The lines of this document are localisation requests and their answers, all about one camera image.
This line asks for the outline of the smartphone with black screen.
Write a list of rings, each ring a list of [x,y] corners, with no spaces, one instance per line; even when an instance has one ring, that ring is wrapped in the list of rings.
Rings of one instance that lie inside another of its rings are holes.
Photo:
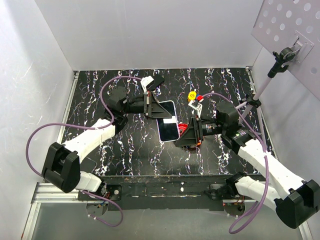
[[[161,142],[172,142],[180,137],[177,119],[175,116],[171,118],[159,118],[156,120]]]

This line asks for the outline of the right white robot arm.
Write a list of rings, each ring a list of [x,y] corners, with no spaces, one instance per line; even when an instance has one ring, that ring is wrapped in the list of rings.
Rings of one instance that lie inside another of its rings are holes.
[[[265,182],[260,183],[246,173],[238,172],[226,180],[225,186],[211,189],[207,195],[227,194],[232,199],[241,195],[249,197],[258,202],[252,214],[265,205],[291,229],[298,228],[319,212],[319,184],[291,172],[268,152],[253,131],[239,124],[239,112],[231,102],[219,102],[212,119],[201,119],[202,104],[197,100],[188,105],[194,116],[176,141],[177,147],[196,147],[205,136],[220,135],[227,148],[249,162],[265,178]]]

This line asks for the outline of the lilac phone case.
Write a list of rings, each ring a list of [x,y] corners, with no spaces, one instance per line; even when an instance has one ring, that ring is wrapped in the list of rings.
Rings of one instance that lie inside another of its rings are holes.
[[[172,117],[175,116],[177,119],[175,103],[172,100],[162,101],[160,105],[169,111]]]

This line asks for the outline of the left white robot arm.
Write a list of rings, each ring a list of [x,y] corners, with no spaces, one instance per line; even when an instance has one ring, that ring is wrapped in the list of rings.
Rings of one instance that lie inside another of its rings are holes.
[[[161,106],[153,92],[145,91],[129,100],[127,90],[121,86],[111,90],[107,107],[103,117],[91,129],[62,144],[54,142],[50,145],[41,175],[64,193],[72,190],[88,191],[95,200],[106,196],[102,179],[82,171],[81,163],[95,148],[125,127],[127,114],[144,114],[151,119],[171,119],[173,116]]]

